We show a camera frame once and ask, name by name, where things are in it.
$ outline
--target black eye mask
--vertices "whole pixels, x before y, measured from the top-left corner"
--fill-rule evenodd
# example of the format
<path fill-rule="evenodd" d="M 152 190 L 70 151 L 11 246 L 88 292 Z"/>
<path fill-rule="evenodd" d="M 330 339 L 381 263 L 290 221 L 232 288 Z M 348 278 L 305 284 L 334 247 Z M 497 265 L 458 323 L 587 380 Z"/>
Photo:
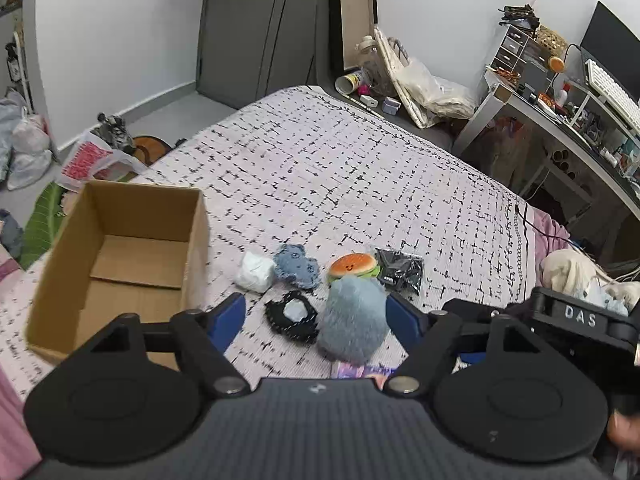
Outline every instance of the black eye mask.
<path fill-rule="evenodd" d="M 306 311 L 306 316 L 299 321 L 295 321 L 285 314 L 287 304 L 293 300 L 301 301 Z M 297 290 L 288 292 L 280 301 L 268 301 L 265 305 L 264 315 L 275 332 L 284 334 L 293 341 L 313 343 L 318 337 L 318 329 L 316 328 L 318 311 Z"/>

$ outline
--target hand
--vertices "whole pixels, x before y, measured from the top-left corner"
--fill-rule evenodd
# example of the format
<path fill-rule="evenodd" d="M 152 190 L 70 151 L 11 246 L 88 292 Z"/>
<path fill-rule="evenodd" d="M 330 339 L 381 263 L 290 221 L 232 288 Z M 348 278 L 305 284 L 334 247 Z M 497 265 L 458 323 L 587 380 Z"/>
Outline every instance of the hand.
<path fill-rule="evenodd" d="M 620 449 L 640 455 L 640 416 L 613 412 L 609 417 L 607 436 Z"/>

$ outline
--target grey wardrobe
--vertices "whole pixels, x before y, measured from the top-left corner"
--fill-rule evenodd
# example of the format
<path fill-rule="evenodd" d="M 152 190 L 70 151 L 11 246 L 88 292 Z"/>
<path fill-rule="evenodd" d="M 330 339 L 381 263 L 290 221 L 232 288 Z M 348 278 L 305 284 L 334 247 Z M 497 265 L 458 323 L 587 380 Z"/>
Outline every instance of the grey wardrobe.
<path fill-rule="evenodd" d="M 316 0 L 204 0 L 197 89 L 239 108 L 314 81 Z"/>

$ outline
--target fluffy blue-grey plush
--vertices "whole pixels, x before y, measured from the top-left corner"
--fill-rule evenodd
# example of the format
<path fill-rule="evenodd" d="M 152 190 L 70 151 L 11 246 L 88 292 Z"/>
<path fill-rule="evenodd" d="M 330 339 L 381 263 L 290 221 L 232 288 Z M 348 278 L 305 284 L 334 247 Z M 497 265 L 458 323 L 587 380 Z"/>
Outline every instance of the fluffy blue-grey plush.
<path fill-rule="evenodd" d="M 299 244 L 283 244 L 273 257 L 274 272 L 278 278 L 300 288 L 320 285 L 320 268 L 315 258 L 307 258 L 305 248 Z"/>
<path fill-rule="evenodd" d="M 389 330 L 385 303 L 378 280 L 345 276 L 333 282 L 318 324 L 318 344 L 340 361 L 363 365 Z"/>

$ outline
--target hamburger toy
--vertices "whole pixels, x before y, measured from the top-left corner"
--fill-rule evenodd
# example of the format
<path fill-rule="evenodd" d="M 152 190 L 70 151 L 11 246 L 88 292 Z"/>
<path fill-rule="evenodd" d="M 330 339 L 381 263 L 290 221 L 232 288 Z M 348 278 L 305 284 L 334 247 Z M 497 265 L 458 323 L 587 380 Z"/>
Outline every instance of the hamburger toy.
<path fill-rule="evenodd" d="M 343 276 L 375 278 L 380 273 L 378 261 L 367 253 L 351 253 L 335 260 L 329 267 L 329 282 Z"/>

